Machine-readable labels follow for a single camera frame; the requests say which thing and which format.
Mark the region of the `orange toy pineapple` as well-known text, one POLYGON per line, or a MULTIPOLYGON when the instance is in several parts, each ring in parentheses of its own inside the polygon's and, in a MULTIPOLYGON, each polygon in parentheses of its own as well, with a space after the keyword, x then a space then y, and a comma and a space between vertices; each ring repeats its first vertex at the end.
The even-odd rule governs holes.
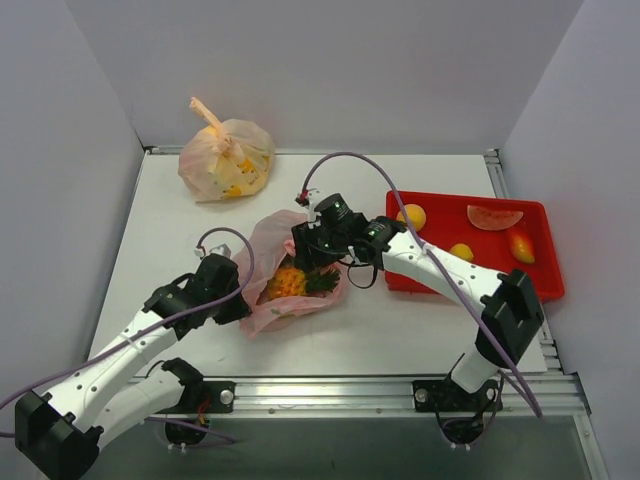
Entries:
POLYGON ((293 266, 279 267, 266 286, 269 301, 287 297, 323 297, 332 293, 340 281, 336 269, 305 273, 293 266))

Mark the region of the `pink plastic bag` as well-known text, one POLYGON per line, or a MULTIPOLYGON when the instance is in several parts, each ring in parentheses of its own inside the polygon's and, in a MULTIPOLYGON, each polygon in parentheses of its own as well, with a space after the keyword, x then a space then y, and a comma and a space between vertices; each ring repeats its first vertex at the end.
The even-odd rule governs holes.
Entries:
POLYGON ((239 279, 248 280, 242 296, 251 314, 240 321, 241 330, 249 337, 260 332, 276 331, 288 326, 295 318, 326 310, 334 306, 346 288, 346 271, 335 263, 316 269, 336 269, 340 281, 335 290, 323 297, 287 297, 269 301, 266 286, 279 267, 294 266, 294 242, 291 228, 306 219, 303 214, 289 210, 277 211, 254 227, 249 247, 234 255, 239 279))

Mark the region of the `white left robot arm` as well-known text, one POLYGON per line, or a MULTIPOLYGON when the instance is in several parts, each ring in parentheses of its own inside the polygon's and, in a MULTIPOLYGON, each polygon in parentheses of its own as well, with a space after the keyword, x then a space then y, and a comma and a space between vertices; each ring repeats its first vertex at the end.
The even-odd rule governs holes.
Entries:
POLYGON ((49 479, 81 478, 117 436, 160 411, 193 410, 207 395, 203 375, 180 358, 132 384, 136 373, 207 320, 225 325, 249 312, 236 263, 204 256, 195 273, 157 288, 96 357, 46 392, 18 397, 16 448, 49 479))

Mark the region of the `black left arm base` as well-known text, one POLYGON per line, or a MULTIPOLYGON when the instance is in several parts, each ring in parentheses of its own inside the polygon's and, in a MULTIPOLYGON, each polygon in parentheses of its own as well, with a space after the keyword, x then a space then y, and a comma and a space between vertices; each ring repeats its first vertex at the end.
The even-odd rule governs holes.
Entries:
POLYGON ((156 372, 169 372, 177 377, 183 392, 175 406, 166 409, 169 413, 188 414, 186 420, 163 422, 164 436, 169 447, 188 449, 232 445, 235 440, 229 435, 213 433, 209 414, 233 412, 236 383, 231 380, 206 380, 194 366, 181 358, 155 362, 144 379, 156 372))

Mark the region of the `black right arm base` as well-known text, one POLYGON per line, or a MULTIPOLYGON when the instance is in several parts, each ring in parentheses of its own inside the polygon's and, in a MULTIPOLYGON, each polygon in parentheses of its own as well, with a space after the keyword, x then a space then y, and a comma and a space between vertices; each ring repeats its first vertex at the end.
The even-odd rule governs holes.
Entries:
POLYGON ((414 380, 414 410, 433 413, 450 447, 469 451, 488 432, 502 410, 503 389, 503 379, 487 380, 475 393, 467 393, 450 375, 438 380, 414 380))

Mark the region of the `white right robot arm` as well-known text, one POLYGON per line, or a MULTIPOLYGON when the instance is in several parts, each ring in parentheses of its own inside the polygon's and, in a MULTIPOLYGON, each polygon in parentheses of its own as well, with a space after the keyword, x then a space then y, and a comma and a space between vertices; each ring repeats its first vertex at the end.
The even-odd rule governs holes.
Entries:
POLYGON ((417 238, 403 223, 354 212, 343 197, 316 189, 300 193, 306 220, 293 227, 295 265, 305 272, 346 257, 356 264, 409 278, 467 308, 478 323, 474 344, 443 385, 446 402, 465 409, 501 369, 513 369, 543 322, 531 278, 462 260, 417 238))

